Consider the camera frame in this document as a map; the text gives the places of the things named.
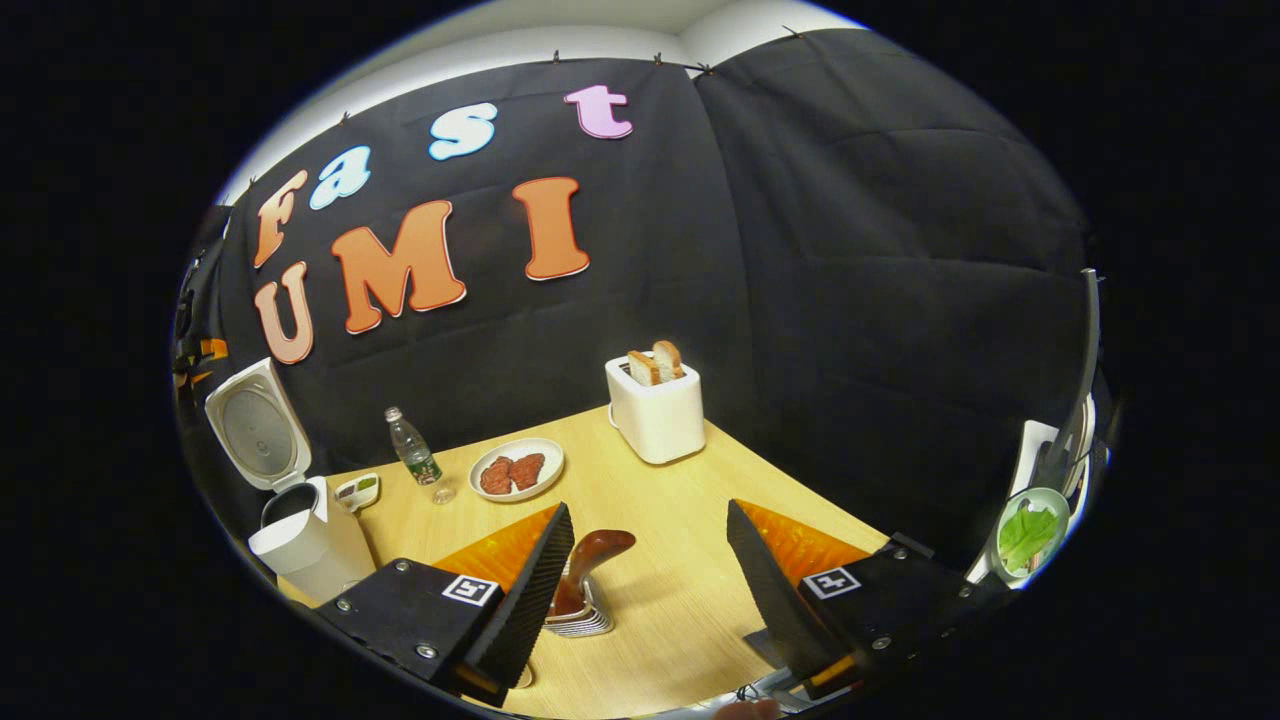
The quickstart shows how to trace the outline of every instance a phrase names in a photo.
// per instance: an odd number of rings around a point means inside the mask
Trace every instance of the blue letter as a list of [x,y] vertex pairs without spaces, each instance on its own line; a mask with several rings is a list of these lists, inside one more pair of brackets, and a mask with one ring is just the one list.
[[489,120],[497,117],[498,109],[489,102],[449,110],[431,124],[431,135],[439,140],[431,143],[428,152],[436,160],[448,160],[480,150],[493,140]]
[[355,195],[369,181],[369,146],[357,145],[338,155],[320,172],[320,184],[311,193],[311,209],[328,208],[334,200]]

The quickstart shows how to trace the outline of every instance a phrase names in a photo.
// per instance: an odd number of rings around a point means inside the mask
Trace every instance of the white toaster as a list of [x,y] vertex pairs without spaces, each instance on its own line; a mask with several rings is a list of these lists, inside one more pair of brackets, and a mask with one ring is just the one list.
[[[653,352],[645,352],[653,357]],[[604,364],[609,382],[609,424],[631,450],[652,465],[698,452],[707,445],[703,423],[703,383],[698,370],[681,364],[685,377],[643,386],[626,368],[626,356]]]

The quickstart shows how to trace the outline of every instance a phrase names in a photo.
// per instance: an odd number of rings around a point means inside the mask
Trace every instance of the green leaf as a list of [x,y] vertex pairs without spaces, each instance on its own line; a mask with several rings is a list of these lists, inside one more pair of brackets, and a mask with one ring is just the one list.
[[1025,507],[1019,509],[1000,529],[1000,561],[1006,570],[1016,573],[1037,552],[1044,550],[1056,529],[1057,518],[1048,510],[1032,512]]

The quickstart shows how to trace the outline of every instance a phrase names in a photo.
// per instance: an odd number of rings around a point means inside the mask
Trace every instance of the decorative letter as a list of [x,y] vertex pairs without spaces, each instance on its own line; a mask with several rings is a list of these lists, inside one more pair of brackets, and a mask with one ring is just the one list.
[[493,124],[498,109],[489,102],[467,105],[449,110],[431,123],[431,135],[440,138],[426,151],[436,160],[448,160],[458,155],[470,155],[493,140]]
[[334,200],[349,197],[365,187],[372,174],[369,172],[369,152],[367,145],[357,145],[325,165],[316,176],[320,184],[311,193],[311,209],[324,210]]
[[266,346],[271,348],[271,355],[285,365],[292,365],[311,352],[311,341],[315,333],[311,328],[311,311],[307,309],[307,293],[302,288],[302,278],[307,275],[306,263],[294,263],[284,270],[280,282],[289,291],[289,304],[293,305],[293,324],[298,328],[293,333],[293,340],[284,337],[280,328],[280,313],[275,307],[275,283],[266,283],[262,290],[253,296],[253,305],[257,306],[257,316],[262,320],[262,334],[266,336]]
[[577,192],[573,178],[541,178],[516,186],[511,196],[525,204],[534,259],[525,265],[531,281],[549,281],[581,273],[591,259],[573,240],[568,197]]
[[289,182],[284,183],[259,208],[257,217],[261,218],[261,222],[257,227],[255,269],[261,268],[262,263],[266,263],[266,259],[284,242],[284,233],[280,232],[279,225],[289,222],[289,215],[293,214],[293,191],[301,190],[305,182],[307,182],[307,172],[298,170],[298,174],[289,178]]
[[453,277],[449,247],[444,241],[444,220],[453,211],[447,200],[413,208],[404,215],[396,234],[396,251],[387,252],[369,228],[356,228],[333,241],[333,254],[342,263],[347,287],[347,332],[360,334],[376,328],[383,314],[374,307],[369,292],[399,318],[404,311],[404,290],[413,278],[408,306],[419,313],[449,305],[467,295],[467,286]]
[[566,102],[577,105],[577,124],[591,137],[618,140],[631,135],[631,123],[613,119],[613,105],[626,105],[626,95],[609,95],[609,88],[595,85],[564,96]]

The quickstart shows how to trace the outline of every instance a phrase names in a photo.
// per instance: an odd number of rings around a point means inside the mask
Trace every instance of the white appliance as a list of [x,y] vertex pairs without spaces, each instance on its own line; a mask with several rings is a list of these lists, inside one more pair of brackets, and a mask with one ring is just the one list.
[[248,483],[276,493],[248,547],[317,603],[375,570],[360,523],[323,477],[306,478],[311,446],[271,359],[237,373],[205,401],[223,450]]
[[[645,352],[653,357],[653,352]],[[660,465],[698,452],[707,445],[703,423],[703,379],[681,364],[685,377],[643,386],[626,368],[627,357],[604,364],[609,382],[609,424],[622,433],[631,450],[650,465]]]

